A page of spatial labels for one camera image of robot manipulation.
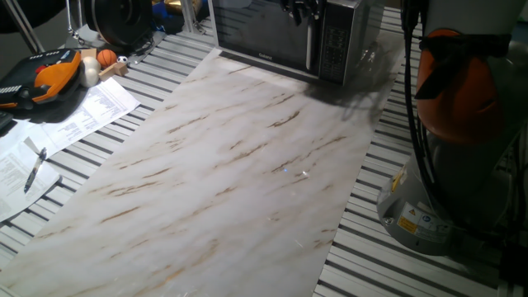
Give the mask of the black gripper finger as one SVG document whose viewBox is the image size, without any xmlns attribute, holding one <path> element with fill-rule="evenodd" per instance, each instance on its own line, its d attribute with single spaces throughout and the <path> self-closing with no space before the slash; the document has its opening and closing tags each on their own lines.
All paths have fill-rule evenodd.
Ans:
<svg viewBox="0 0 528 297">
<path fill-rule="evenodd" d="M 285 10 L 293 18 L 295 24 L 299 26 L 303 18 L 304 2 L 299 0 L 286 0 Z"/>
<path fill-rule="evenodd" d="M 326 0 L 304 0 L 304 5 L 309 9 L 314 20 L 318 20 L 323 15 Z"/>
</svg>

